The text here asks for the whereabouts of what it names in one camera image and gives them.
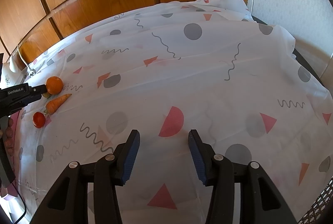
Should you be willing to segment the person's left hand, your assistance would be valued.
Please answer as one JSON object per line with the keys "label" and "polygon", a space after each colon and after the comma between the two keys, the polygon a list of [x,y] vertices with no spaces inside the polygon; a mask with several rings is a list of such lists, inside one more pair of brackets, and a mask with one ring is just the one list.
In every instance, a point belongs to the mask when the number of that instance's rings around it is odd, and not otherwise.
{"label": "person's left hand", "polygon": [[1,137],[5,138],[4,145],[6,152],[9,156],[13,156],[14,154],[14,133],[11,128],[13,126],[14,121],[12,118],[9,117],[8,123],[7,123],[7,128],[1,128]]}

